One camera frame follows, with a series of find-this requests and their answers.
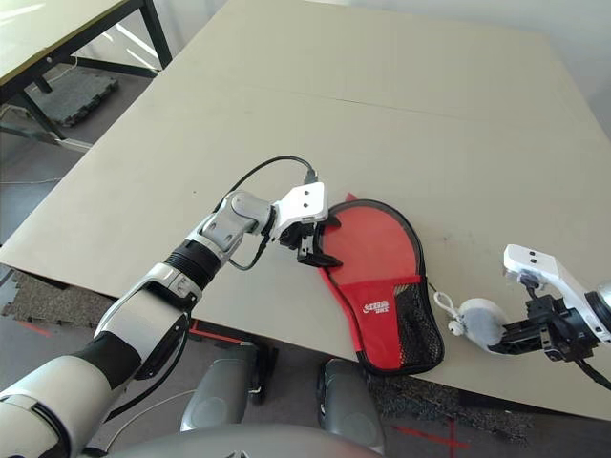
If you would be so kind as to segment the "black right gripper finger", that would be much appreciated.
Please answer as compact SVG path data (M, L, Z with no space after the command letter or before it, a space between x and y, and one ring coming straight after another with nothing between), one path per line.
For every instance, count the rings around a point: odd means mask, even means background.
M549 320L556 314L554 298L530 299L526 302L529 320Z
M543 350L542 331L548 328L546 321L523 320L503 325L504 332L498 343L488 346L493 353L522 355Z

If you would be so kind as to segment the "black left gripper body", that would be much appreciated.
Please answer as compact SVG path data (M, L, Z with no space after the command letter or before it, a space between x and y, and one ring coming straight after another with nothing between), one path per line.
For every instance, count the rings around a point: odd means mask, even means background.
M295 222L288 226L279 237L279 244L297 254L297 261L316 261L314 249L315 223Z

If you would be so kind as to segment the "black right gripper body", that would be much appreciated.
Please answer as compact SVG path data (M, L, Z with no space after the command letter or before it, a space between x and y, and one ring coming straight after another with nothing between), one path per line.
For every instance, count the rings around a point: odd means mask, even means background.
M593 356L598 338L573 308L552 311L541 328L541 344L553 362L576 363Z

